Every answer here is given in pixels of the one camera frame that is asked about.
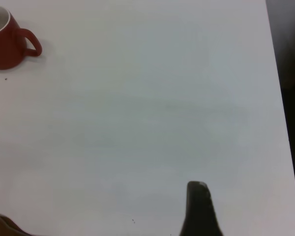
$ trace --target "black object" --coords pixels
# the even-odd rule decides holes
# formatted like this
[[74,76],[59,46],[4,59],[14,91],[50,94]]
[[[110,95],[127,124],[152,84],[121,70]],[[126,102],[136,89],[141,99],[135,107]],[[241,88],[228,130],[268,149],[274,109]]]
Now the black object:
[[186,217],[180,236],[223,236],[207,185],[191,181],[187,185]]

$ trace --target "mug rim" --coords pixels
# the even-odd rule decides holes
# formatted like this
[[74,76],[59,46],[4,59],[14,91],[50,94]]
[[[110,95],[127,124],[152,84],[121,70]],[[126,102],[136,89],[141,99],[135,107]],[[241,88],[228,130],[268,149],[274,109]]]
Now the mug rim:
[[2,31],[2,30],[3,30],[3,29],[9,24],[9,22],[10,22],[10,19],[11,19],[11,13],[10,13],[10,11],[9,11],[8,9],[6,9],[6,8],[3,7],[3,6],[0,6],[0,8],[3,9],[3,10],[5,10],[5,11],[8,13],[8,16],[9,16],[8,21],[6,22],[6,24],[0,29],[0,31]]

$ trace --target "mug handle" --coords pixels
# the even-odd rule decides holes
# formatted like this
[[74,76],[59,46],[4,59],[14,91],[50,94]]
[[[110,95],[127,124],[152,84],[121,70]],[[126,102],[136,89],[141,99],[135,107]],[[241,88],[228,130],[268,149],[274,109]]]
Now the mug handle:
[[41,53],[43,52],[43,49],[38,39],[31,31],[29,31],[28,29],[16,29],[15,35],[27,38],[35,48],[35,50],[26,48],[24,51],[25,56],[38,57],[39,55],[41,55]]

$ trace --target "white tabletop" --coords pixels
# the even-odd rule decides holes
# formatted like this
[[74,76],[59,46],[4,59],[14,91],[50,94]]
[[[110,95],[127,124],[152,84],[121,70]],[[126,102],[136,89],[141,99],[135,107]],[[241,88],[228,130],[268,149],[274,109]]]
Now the white tabletop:
[[200,180],[225,236],[295,236],[264,0],[0,5],[43,46],[0,71],[1,214],[37,235],[177,236]]

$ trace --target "red mug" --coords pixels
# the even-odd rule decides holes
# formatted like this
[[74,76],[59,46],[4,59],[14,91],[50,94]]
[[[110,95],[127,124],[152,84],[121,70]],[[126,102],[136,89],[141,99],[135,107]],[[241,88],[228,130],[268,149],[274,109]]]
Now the red mug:
[[[27,38],[34,49],[26,46]],[[11,13],[0,6],[0,70],[17,66],[26,56],[38,57],[42,47],[28,29],[21,29]]]

